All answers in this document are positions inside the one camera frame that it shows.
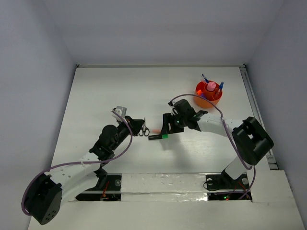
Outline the black handled scissors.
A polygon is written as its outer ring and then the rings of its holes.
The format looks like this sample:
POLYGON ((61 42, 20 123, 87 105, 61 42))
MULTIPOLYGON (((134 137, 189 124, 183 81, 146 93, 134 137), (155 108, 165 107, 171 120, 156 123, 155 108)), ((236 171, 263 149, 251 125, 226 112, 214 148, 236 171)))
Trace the black handled scissors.
POLYGON ((144 118, 144 123, 139 131, 139 136, 143 137, 148 137, 150 134, 149 128, 146 126, 146 118, 144 118))

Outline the yellow cap translucent highlighter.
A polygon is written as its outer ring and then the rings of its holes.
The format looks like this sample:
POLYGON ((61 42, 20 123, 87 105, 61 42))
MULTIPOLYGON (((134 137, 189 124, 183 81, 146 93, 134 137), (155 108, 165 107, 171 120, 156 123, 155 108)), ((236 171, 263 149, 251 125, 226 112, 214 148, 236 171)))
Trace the yellow cap translucent highlighter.
POLYGON ((155 133, 155 134, 161 133, 161 130, 160 130, 160 129, 151 129, 150 131, 151 131, 152 133, 155 133))

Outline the green cap highlighter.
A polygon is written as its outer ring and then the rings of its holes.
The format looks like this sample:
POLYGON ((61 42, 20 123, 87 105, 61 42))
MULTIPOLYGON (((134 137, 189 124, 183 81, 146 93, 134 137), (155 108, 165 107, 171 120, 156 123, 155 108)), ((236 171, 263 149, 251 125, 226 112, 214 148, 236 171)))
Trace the green cap highlighter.
POLYGON ((149 140, 160 140, 160 139, 166 139, 166 138, 168 138, 168 134, 165 134, 165 135, 157 134, 157 135, 148 136, 149 140))

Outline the blue cap glue bottle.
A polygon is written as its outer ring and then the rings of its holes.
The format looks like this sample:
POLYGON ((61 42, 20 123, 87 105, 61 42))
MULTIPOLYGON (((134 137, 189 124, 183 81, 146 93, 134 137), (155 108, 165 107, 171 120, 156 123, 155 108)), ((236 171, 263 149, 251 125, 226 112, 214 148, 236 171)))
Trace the blue cap glue bottle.
POLYGON ((221 84, 219 85, 219 91, 223 89, 223 86, 224 86, 224 82, 221 82, 221 84))

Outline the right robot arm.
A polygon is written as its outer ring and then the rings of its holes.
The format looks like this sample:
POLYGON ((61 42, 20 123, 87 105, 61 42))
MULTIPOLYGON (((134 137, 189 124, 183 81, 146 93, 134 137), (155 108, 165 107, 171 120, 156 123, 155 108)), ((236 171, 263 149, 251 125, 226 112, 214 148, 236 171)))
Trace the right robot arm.
POLYGON ((169 105, 172 111, 163 114, 160 136, 182 133, 189 128, 229 138, 235 149, 237 156, 220 174, 207 175, 208 190, 234 188, 244 172, 256 166, 274 146, 269 134, 254 117, 225 119, 204 110, 195 111, 185 99, 169 102, 169 105))

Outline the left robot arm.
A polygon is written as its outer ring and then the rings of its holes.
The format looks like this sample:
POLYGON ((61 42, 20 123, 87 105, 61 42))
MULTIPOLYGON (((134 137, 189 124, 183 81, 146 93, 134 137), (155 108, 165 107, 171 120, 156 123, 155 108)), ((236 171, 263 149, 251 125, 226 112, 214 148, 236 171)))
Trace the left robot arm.
POLYGON ((78 161, 52 166, 30 182, 22 197, 24 214, 46 225, 70 199, 89 188, 105 187, 107 172, 103 167, 117 158, 114 151, 127 137, 137 136, 145 123, 144 119, 113 115, 118 125, 105 126, 93 147, 78 161))

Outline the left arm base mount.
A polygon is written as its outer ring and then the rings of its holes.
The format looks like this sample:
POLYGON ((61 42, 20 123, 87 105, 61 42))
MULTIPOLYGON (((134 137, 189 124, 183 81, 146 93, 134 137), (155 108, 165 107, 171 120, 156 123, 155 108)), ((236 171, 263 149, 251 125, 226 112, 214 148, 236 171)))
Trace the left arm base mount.
POLYGON ((93 188, 89 188, 76 196, 77 201, 120 201, 122 174, 107 173, 100 169, 97 171, 98 182, 93 188))

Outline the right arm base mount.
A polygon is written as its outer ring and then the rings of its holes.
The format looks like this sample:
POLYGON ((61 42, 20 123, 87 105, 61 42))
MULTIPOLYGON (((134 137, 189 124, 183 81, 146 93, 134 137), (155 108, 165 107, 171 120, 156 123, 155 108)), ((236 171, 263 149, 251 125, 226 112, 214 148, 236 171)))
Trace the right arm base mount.
POLYGON ((209 192, 209 200, 252 200, 246 172, 237 179, 231 178, 225 172, 206 174, 202 186, 209 192))

